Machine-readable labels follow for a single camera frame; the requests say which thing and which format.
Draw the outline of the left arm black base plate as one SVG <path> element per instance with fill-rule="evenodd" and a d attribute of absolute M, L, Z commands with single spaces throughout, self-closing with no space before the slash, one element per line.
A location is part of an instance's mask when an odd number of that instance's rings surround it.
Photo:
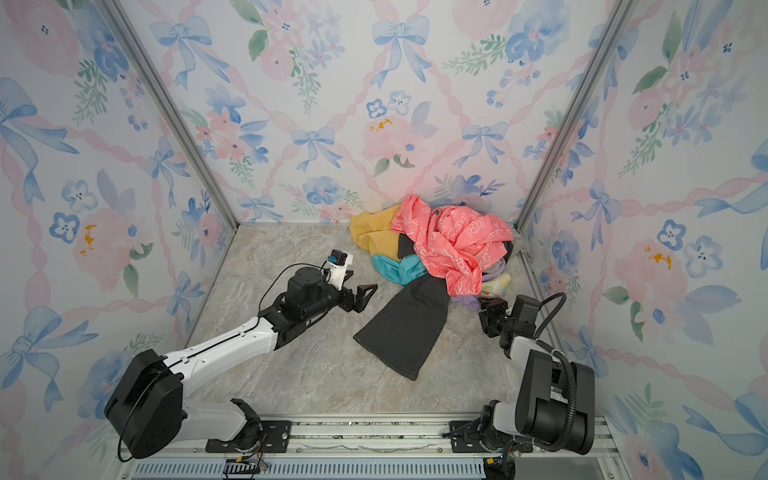
<path fill-rule="evenodd" d="M 244 400 L 233 398 L 230 403 L 242 413 L 244 425 L 231 440 L 209 439 L 207 453 L 286 453 L 292 422 L 289 420 L 263 420 Z"/>

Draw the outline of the lavender purple cloth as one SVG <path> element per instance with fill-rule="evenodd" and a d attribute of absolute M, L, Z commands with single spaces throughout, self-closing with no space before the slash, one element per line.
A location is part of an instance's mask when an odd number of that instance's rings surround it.
<path fill-rule="evenodd" d="M 482 283 L 504 273 L 506 270 L 506 261 L 504 259 L 496 262 L 488 271 L 482 273 Z M 452 296 L 450 301 L 467 307 L 472 312 L 478 312 L 481 308 L 480 299 L 484 298 L 480 296 L 480 291 L 476 294 Z"/>

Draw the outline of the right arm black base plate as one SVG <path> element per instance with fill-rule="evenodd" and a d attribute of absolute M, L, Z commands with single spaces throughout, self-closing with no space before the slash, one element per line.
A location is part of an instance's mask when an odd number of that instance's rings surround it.
<path fill-rule="evenodd" d="M 530 453 L 533 447 L 516 429 L 515 406 L 499 400 L 485 405 L 474 420 L 450 421 L 442 437 L 450 440 L 453 453 Z"/>

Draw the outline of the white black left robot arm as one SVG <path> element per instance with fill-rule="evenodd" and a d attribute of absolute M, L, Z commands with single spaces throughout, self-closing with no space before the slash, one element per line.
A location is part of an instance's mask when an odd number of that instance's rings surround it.
<path fill-rule="evenodd" d="M 187 440 L 219 442 L 247 454 L 261 449 L 269 435 L 246 401 L 207 404 L 192 401 L 191 394 L 218 375 L 288 345 L 335 308 L 363 312 L 378 287 L 350 289 L 345 282 L 351 276 L 340 266 L 300 264 L 285 292 L 244 324 L 186 349 L 136 355 L 104 407 L 118 435 L 118 459 L 144 459 Z"/>

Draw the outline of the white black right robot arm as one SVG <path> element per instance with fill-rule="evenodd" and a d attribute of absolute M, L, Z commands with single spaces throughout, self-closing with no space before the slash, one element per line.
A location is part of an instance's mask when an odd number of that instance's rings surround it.
<path fill-rule="evenodd" d="M 514 304 L 500 298 L 480 301 L 483 332 L 497 338 L 505 356 L 523 369 L 516 401 L 492 401 L 476 431 L 487 449 L 507 441 L 528 441 L 548 452 L 589 453 L 595 438 L 595 371 L 572 362 L 543 339 L 545 329 L 567 301 L 564 292 L 544 300 L 527 295 Z"/>

